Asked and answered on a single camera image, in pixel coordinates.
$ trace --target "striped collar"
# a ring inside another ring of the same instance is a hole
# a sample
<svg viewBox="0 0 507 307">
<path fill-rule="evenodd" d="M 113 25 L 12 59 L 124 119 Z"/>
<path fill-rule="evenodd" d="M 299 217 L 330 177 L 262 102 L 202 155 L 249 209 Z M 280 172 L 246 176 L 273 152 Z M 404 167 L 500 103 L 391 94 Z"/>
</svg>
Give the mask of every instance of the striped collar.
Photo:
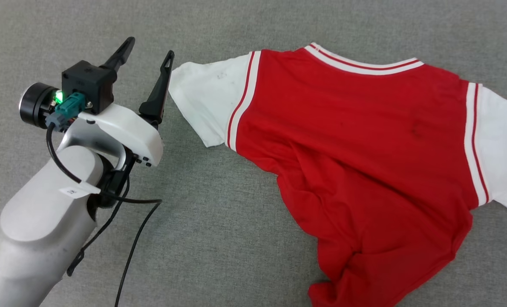
<svg viewBox="0 0 507 307">
<path fill-rule="evenodd" d="M 417 58 L 410 58 L 409 60 L 387 65 L 361 63 L 334 54 L 333 52 L 324 49 L 317 43 L 311 43 L 310 45 L 306 46 L 305 49 L 315 58 L 324 62 L 325 64 L 329 64 L 330 66 L 333 66 L 340 70 L 345 70 L 347 72 L 354 72 L 356 74 L 390 75 L 398 72 L 405 72 L 405 70 L 411 70 L 423 65 L 423 62 Z"/>
</svg>

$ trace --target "white robotic arm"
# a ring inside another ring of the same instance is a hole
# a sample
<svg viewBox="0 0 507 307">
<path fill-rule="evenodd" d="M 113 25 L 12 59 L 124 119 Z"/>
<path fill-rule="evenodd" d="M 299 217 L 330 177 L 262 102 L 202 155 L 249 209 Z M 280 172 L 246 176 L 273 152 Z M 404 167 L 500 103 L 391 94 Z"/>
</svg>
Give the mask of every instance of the white robotic arm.
<svg viewBox="0 0 507 307">
<path fill-rule="evenodd" d="M 157 128 L 174 55 L 168 53 L 156 86 L 137 115 L 112 104 L 111 93 L 117 70 L 126 62 L 133 44 L 133 38 L 127 39 L 103 66 L 81 61 L 63 72 L 63 92 L 69 93 L 66 98 L 54 87 L 40 83 L 23 95 L 20 113 L 24 121 L 65 130 L 55 159 L 80 182 L 51 159 L 3 208 L 0 307 L 39 306 L 71 264 L 78 264 L 82 247 L 96 227 L 97 208 L 129 200 L 117 195 L 133 165 L 158 165 L 163 145 Z M 96 70 L 94 77 L 89 70 Z M 70 79 L 78 86 L 70 84 Z M 72 93 L 80 98 L 79 109 L 78 104 L 66 102 L 74 99 Z M 51 122 L 56 117 L 57 125 Z M 117 157 L 117 164 L 111 165 L 99 152 Z"/>
</svg>

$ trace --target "cable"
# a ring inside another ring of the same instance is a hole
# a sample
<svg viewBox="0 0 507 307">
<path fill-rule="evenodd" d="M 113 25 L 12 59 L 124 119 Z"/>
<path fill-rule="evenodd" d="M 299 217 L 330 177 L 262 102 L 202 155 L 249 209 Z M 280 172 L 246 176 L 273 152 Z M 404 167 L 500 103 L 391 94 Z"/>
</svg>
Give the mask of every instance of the cable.
<svg viewBox="0 0 507 307">
<path fill-rule="evenodd" d="M 123 197 L 127 196 L 127 194 L 129 193 L 129 189 L 130 189 L 130 178 L 127 178 L 127 186 L 125 187 L 125 192 L 123 192 Z M 80 249 L 80 251 L 78 252 L 78 255 L 76 256 L 74 261 L 72 261 L 72 264 L 70 264 L 70 266 L 68 267 L 68 270 L 66 270 L 66 274 L 68 274 L 68 277 L 71 277 L 72 274 L 74 274 L 74 270 L 76 269 L 76 267 L 85 258 L 86 249 L 98 238 L 98 236 L 100 236 L 108 228 L 109 224 L 112 223 L 113 218 L 115 218 L 115 216 L 117 215 L 117 212 L 119 211 L 119 208 L 121 208 L 121 204 L 123 204 L 123 202 L 118 202 L 117 205 L 115 205 L 115 208 L 113 209 L 113 212 L 112 212 L 110 218 L 108 218 L 106 223 L 102 227 L 100 227 L 100 229 L 94 235 L 94 237 L 92 237 L 92 239 L 90 239 Z"/>
<path fill-rule="evenodd" d="M 55 162 L 57 167 L 66 174 L 66 176 L 70 177 L 70 179 L 74 180 L 76 183 L 81 183 L 81 179 L 76 177 L 76 175 L 72 174 L 60 161 L 60 159 L 57 156 L 57 152 L 55 151 L 55 148 L 53 146 L 53 131 L 55 130 L 55 123 L 49 124 L 47 127 L 47 134 L 46 134 L 46 140 L 47 140 L 47 148 L 49 149 L 49 154 L 51 155 L 51 159 Z M 106 192 L 106 191 L 100 191 L 100 195 L 111 198 L 112 200 L 117 200 L 118 202 L 124 202 L 124 203 L 130 203 L 130 204 L 154 204 L 154 203 L 160 203 L 162 200 L 133 200 L 131 198 L 125 198 L 120 197 L 115 194 Z"/>
<path fill-rule="evenodd" d="M 142 230 L 144 229 L 144 226 L 152 216 L 153 212 L 157 210 L 158 206 L 160 206 L 160 202 L 156 203 L 150 213 L 147 214 L 146 218 L 144 219 L 142 225 L 140 226 L 140 229 L 138 229 L 138 233 L 136 233 L 136 238 L 134 239 L 133 246 L 130 249 L 129 258 L 127 259 L 127 264 L 125 265 L 125 270 L 123 271 L 123 276 L 121 277 L 121 283 L 119 284 L 119 291 L 117 291 L 117 297 L 115 298 L 115 307 L 119 306 L 119 299 L 121 298 L 121 291 L 123 290 L 123 284 L 125 284 L 125 277 L 127 277 L 127 271 L 129 270 L 130 261 L 133 258 L 134 249 L 136 249 L 136 244 L 138 243 L 138 239 L 140 238 L 140 234 L 142 233 Z"/>
</svg>

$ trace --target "white sleeve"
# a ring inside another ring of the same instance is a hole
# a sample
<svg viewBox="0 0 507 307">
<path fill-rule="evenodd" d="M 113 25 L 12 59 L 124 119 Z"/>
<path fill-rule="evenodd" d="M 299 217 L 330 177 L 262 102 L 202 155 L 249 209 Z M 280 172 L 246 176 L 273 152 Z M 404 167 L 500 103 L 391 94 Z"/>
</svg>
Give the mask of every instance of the white sleeve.
<svg viewBox="0 0 507 307">
<path fill-rule="evenodd" d="M 168 91 L 206 147 L 223 144 L 228 122 L 246 86 L 252 53 L 238 58 L 176 68 Z"/>
<path fill-rule="evenodd" d="M 475 145 L 490 200 L 507 207 L 507 99 L 480 87 Z"/>
</svg>

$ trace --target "gray fabric surface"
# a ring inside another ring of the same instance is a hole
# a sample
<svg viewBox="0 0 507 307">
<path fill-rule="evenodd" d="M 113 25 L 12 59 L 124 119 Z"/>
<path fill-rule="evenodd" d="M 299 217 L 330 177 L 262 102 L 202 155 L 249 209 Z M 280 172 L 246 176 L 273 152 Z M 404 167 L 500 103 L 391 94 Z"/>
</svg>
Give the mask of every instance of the gray fabric surface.
<svg viewBox="0 0 507 307">
<path fill-rule="evenodd" d="M 168 49 L 179 65 L 312 41 L 373 64 L 416 57 L 507 98 L 507 0 L 0 0 L 0 210 L 49 159 L 44 131 L 18 117 L 22 91 L 58 86 L 78 60 L 101 64 L 129 35 L 136 46 L 114 88 L 134 110 Z M 275 177 L 224 146 L 204 148 L 170 99 L 160 131 L 162 164 L 133 170 L 130 196 L 164 204 L 139 241 L 121 306 L 309 306 L 308 286 L 324 279 L 316 241 L 291 218 Z M 113 305 L 149 209 L 125 206 L 43 306 Z M 507 307 L 507 210 L 473 214 L 456 260 L 400 307 Z"/>
</svg>

